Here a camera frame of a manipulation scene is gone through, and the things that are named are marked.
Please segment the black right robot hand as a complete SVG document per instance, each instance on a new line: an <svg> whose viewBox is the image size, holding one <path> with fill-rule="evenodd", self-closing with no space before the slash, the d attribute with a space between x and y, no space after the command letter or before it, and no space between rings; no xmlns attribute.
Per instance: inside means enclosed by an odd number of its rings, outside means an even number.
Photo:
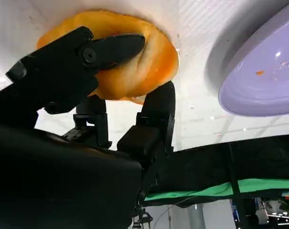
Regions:
<svg viewBox="0 0 289 229"><path fill-rule="evenodd" d="M110 149L96 74L142 51L145 37L96 40L82 26L24 56L0 91L0 229L126 229L173 152L172 82L145 98Z"/></svg>

